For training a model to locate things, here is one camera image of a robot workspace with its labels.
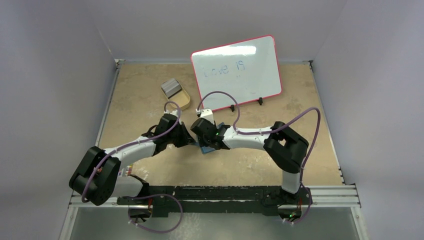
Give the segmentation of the blue leather card holder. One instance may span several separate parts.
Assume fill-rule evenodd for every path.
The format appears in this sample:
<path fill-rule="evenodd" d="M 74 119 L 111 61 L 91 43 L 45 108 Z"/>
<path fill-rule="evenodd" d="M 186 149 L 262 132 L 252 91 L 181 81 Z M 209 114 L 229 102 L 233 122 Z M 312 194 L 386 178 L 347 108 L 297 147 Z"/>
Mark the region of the blue leather card holder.
<path fill-rule="evenodd" d="M 195 146 L 197 146 L 197 147 L 199 147 L 200 148 L 200 151 L 201 151 L 201 153 L 202 154 L 208 154 L 208 153 L 211 153 L 211 152 L 213 152 L 213 151 L 216 151 L 216 149 L 215 148 L 213 148 L 213 147 L 210 147 L 210 146 L 208 146 L 208 145 L 205 145 L 202 141 L 201 141 L 201 138 L 198 136 L 198 135 L 196 135 L 195 136 L 196 138 L 196 143 L 194 144 Z"/>

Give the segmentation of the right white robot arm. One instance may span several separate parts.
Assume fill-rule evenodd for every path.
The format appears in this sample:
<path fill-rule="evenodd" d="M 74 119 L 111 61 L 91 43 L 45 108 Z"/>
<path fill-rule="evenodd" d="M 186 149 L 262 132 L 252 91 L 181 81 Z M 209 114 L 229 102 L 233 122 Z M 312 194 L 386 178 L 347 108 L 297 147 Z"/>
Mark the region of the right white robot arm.
<path fill-rule="evenodd" d="M 267 152 L 282 170 L 280 196 L 284 202 L 292 204 L 301 195 L 301 164 L 307 155 L 309 142 L 289 126 L 268 133 L 284 124 L 276 121 L 273 126 L 256 129 L 255 134 L 244 135 L 237 133 L 230 125 L 217 127 L 200 117 L 191 125 L 190 130 L 197 136 L 202 147 L 215 150 L 246 148 Z"/>

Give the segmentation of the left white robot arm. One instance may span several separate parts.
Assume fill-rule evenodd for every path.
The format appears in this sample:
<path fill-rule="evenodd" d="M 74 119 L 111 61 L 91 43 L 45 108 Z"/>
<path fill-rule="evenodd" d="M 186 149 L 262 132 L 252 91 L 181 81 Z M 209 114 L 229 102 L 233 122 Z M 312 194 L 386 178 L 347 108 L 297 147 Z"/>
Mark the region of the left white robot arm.
<path fill-rule="evenodd" d="M 84 203 L 100 206 L 110 197 L 130 197 L 136 204 L 142 205 L 149 199 L 149 184 L 134 175 L 119 175 L 119 171 L 159 154 L 168 145 L 180 148 L 194 143 L 195 139 L 185 124 L 175 114 L 165 113 L 158 124 L 132 142 L 105 149 L 90 147 L 68 185 L 81 194 Z"/>

